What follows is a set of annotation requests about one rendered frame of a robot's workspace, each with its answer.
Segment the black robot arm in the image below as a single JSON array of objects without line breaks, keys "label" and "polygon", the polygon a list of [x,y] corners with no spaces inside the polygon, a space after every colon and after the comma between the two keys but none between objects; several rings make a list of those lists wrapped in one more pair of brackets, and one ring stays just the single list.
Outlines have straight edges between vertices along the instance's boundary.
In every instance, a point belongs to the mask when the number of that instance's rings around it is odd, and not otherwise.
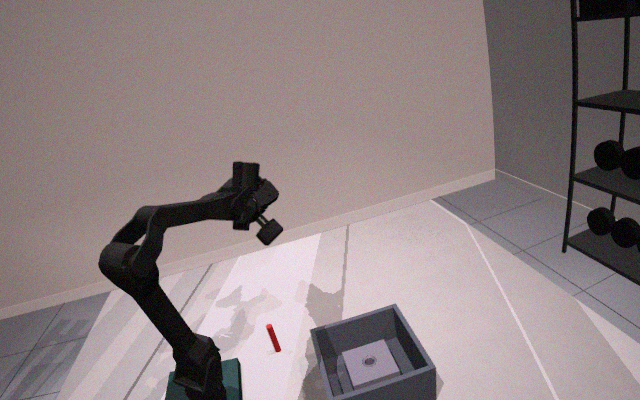
[{"label": "black robot arm", "polygon": [[[257,204],[262,214],[279,196],[259,171],[259,163],[233,162],[232,186],[221,186],[196,201],[139,208],[100,254],[100,271],[133,297],[171,345],[176,362],[173,382],[185,387],[189,400],[227,400],[220,349],[211,337],[191,331],[158,283],[156,261],[163,234],[168,227],[207,219],[233,221],[233,229],[249,231]],[[144,234],[143,243],[135,245]]]}]

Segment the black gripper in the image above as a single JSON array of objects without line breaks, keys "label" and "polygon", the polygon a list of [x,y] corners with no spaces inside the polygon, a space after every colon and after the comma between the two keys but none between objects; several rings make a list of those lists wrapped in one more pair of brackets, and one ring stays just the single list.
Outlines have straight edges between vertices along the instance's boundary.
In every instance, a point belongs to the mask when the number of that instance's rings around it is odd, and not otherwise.
[{"label": "black gripper", "polygon": [[[222,186],[232,186],[232,179],[233,178],[228,179]],[[261,214],[261,210],[262,210],[261,207],[258,204],[257,206],[258,206],[258,214],[254,220],[250,221],[250,224],[256,221],[262,227],[256,237],[260,241],[262,241],[265,245],[270,246],[271,243],[283,232],[283,228],[273,218],[270,221],[268,221]],[[262,218],[265,224],[263,224],[263,222],[259,219],[259,217]]]}]

